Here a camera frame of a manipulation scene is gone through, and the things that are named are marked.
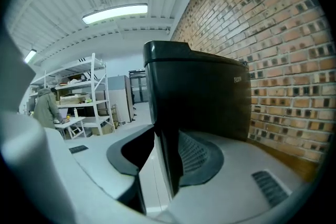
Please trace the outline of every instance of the person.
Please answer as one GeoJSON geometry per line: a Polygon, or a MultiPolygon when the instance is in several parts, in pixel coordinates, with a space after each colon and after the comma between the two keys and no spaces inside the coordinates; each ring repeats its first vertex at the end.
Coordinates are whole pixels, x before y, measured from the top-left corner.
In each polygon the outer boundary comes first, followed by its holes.
{"type": "Polygon", "coordinates": [[[33,117],[45,128],[55,129],[54,119],[58,119],[60,123],[63,122],[63,118],[59,113],[56,104],[55,88],[45,88],[38,91],[37,103],[34,109],[33,117]]]}

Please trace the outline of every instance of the storage rack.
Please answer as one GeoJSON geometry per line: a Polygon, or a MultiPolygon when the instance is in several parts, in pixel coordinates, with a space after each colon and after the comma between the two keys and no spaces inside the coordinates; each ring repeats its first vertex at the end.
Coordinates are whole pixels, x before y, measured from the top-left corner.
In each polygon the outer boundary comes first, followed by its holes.
{"type": "MultiPolygon", "coordinates": [[[[81,89],[81,88],[87,88],[91,86],[91,94],[92,94],[92,102],[91,103],[83,103],[83,104],[63,104],[63,105],[58,105],[59,108],[81,108],[84,106],[92,106],[93,110],[95,112],[94,117],[86,117],[85,120],[83,120],[83,126],[86,128],[98,128],[99,134],[102,135],[102,129],[101,129],[101,124],[106,122],[107,124],[110,124],[113,128],[113,131],[115,132],[114,128],[114,122],[111,114],[111,110],[108,110],[108,115],[107,116],[99,116],[98,115],[98,108],[97,105],[101,103],[106,103],[108,104],[108,108],[111,107],[110,105],[110,98],[109,95],[107,94],[107,99],[106,100],[96,100],[96,89],[99,85],[105,84],[105,90],[108,93],[108,83],[107,83],[107,72],[106,72],[106,63],[96,59],[96,55],[93,53],[91,56],[91,59],[84,60],[81,62],[77,63],[72,63],[69,65],[66,65],[62,68],[59,68],[57,70],[54,70],[52,72],[47,73],[45,71],[45,74],[34,80],[30,85],[33,86],[44,86],[44,88],[48,85],[51,84],[55,80],[55,76],[60,76],[60,78],[67,78],[71,77],[77,74],[83,74],[83,73],[89,73],[90,76],[90,81],[84,81],[84,82],[78,82],[74,84],[68,84],[65,86],[57,86],[55,87],[56,90],[62,90],[62,89],[68,89],[68,90],[74,90],[74,89],[81,89]],[[97,81],[94,79],[95,71],[97,70],[104,70],[104,75],[102,78],[97,81]]],[[[33,93],[30,95],[30,97],[36,96],[37,93],[33,93]]]]}

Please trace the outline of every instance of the ceiling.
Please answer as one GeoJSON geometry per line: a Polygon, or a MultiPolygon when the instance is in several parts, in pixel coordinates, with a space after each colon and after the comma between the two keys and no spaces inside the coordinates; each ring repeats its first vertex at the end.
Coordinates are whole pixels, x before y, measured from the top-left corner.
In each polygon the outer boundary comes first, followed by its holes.
{"type": "Polygon", "coordinates": [[[95,52],[101,58],[140,53],[154,39],[169,40],[189,0],[12,0],[5,25],[23,55],[48,69],[95,52]],[[118,5],[147,3],[148,13],[86,25],[83,15],[118,5]]]}

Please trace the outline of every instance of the floor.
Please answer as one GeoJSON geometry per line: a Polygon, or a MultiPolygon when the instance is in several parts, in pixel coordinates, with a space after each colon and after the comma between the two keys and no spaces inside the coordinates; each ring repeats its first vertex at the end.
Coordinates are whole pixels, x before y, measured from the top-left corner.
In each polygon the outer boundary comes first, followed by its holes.
{"type": "MultiPolygon", "coordinates": [[[[135,121],[120,126],[116,133],[129,128],[133,128],[143,124],[151,124],[151,116],[148,103],[138,103],[133,106],[135,121]]],[[[167,188],[164,182],[164,174],[162,171],[162,162],[158,157],[156,146],[152,150],[147,162],[140,171],[140,184],[142,195],[145,202],[147,216],[155,217],[164,210],[170,203],[167,188]]]]}

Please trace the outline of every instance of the fluorescent light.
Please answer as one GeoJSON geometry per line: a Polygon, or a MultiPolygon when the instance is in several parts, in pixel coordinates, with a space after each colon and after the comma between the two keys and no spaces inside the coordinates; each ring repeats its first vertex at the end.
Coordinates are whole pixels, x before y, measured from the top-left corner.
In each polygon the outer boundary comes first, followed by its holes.
{"type": "Polygon", "coordinates": [[[112,17],[129,15],[129,14],[139,14],[147,13],[148,5],[147,4],[135,4],[129,6],[119,6],[114,8],[104,9],[98,12],[94,12],[88,15],[85,15],[82,20],[84,23],[92,24],[99,20],[104,20],[112,17]]]}
{"type": "Polygon", "coordinates": [[[32,49],[26,56],[25,62],[28,63],[32,59],[32,57],[36,54],[36,52],[37,52],[36,50],[32,49]]]}

